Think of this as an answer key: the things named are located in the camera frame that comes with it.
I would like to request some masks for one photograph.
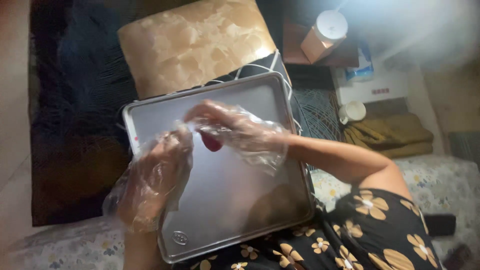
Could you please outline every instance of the tray rim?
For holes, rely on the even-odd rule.
[[[286,81],[285,81],[285,79],[284,79],[284,77],[281,73],[276,72],[276,71],[271,71],[271,72],[266,72],[266,73],[262,73],[262,74],[258,74],[258,75],[249,76],[249,77],[242,78],[242,79],[237,79],[237,80],[232,80],[232,81],[223,82],[223,83],[219,83],[219,84],[214,84],[214,85],[211,85],[211,86],[203,86],[203,87],[199,87],[199,88],[192,88],[192,89],[181,90],[181,91],[177,91],[177,92],[173,92],[173,93],[168,93],[168,94],[164,94],[164,95],[157,96],[157,97],[147,98],[147,99],[144,99],[144,100],[141,100],[141,101],[134,101],[134,102],[126,105],[123,108],[122,116],[123,116],[123,120],[125,122],[125,129],[127,131],[128,137],[129,137],[130,145],[132,147],[132,152],[135,154],[134,148],[135,149],[139,148],[138,142],[135,141],[135,137],[136,137],[135,127],[134,127],[133,121],[131,120],[131,117],[130,117],[130,112],[134,108],[139,107],[139,106],[143,106],[143,105],[147,105],[147,104],[151,104],[151,103],[162,102],[162,101],[166,101],[166,100],[170,100],[170,99],[174,99],[174,98],[181,98],[181,97],[191,96],[191,95],[195,95],[195,94],[199,94],[199,93],[203,93],[203,92],[217,90],[217,89],[225,88],[225,87],[228,87],[228,86],[234,86],[234,85],[237,85],[237,84],[241,84],[243,82],[261,80],[261,79],[269,78],[269,77],[273,77],[273,78],[277,79],[277,81],[279,82],[279,85],[280,85],[280,88],[283,92],[283,97],[284,97],[282,100],[284,102],[285,107],[287,108],[288,128],[290,129],[291,132],[296,133],[295,124],[294,124],[294,121],[293,121],[292,110],[291,110],[290,102],[288,101],[287,88],[285,87]],[[196,250],[192,250],[192,251],[183,253],[183,254],[187,254],[187,255],[184,255],[184,256],[182,254],[175,255],[175,256],[165,255],[167,251],[166,251],[166,248],[165,248],[164,243],[163,243],[162,230],[161,230],[161,228],[159,228],[157,230],[157,244],[158,244],[158,247],[160,249],[160,253],[162,255],[163,260],[168,264],[181,262],[181,261],[184,261],[184,260],[187,260],[187,259],[190,259],[190,258],[198,257],[198,256],[201,256],[201,255],[210,253],[210,252],[217,251],[219,249],[222,249],[222,248],[225,248],[225,247],[228,247],[228,246],[232,246],[232,245],[236,245],[236,244],[248,241],[248,240],[252,240],[254,238],[257,238],[259,236],[262,236],[262,235],[265,235],[265,234],[268,234],[268,233],[280,231],[280,230],[283,230],[283,229],[286,229],[286,228],[289,228],[289,227],[292,227],[292,226],[295,226],[295,225],[299,225],[301,223],[304,223],[306,221],[311,220],[314,216],[314,209],[315,209],[315,204],[314,204],[314,199],[313,199],[313,191],[311,190],[310,185],[307,183],[307,181],[308,181],[307,180],[307,167],[306,167],[305,163],[303,163],[301,161],[298,161],[298,165],[300,167],[300,172],[301,172],[301,177],[302,177],[302,182],[304,184],[304,188],[306,189],[307,196],[310,197],[309,211],[307,212],[307,214],[305,215],[304,218],[300,219],[299,221],[295,221],[295,222],[285,222],[285,223],[281,223],[281,224],[278,224],[278,225],[275,225],[275,226],[271,226],[268,230],[259,229],[257,231],[251,232],[249,234],[245,234],[245,235],[241,235],[241,236],[235,236],[235,237],[232,237],[230,239],[226,239],[226,240],[221,241],[221,242],[212,243],[210,245],[198,248]]]

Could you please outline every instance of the white container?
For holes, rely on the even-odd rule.
[[[365,118],[366,114],[367,109],[360,101],[351,101],[338,111],[338,117],[342,124],[347,124],[349,121],[360,121]]]

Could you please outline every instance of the red food piece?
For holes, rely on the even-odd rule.
[[[222,148],[223,145],[219,141],[213,139],[209,134],[200,131],[200,135],[202,136],[202,141],[208,150],[217,152]]]

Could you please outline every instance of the woman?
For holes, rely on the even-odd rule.
[[[308,224],[170,266],[161,260],[156,233],[148,231],[156,226],[192,145],[188,132],[165,133],[153,150],[131,166],[127,192],[119,204],[118,214],[130,228],[125,235],[125,270],[440,268],[423,215],[390,159],[349,144],[287,134],[259,124],[240,110],[206,100],[184,120],[210,127],[210,135],[243,151],[273,151],[286,145],[289,158],[351,184],[351,193],[331,213],[324,212],[317,201],[315,218]],[[152,175],[158,168],[161,173]],[[133,204],[138,196],[148,207]]]

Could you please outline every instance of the pillow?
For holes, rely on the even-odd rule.
[[[254,0],[203,0],[122,27],[139,99],[204,85],[274,52]]]

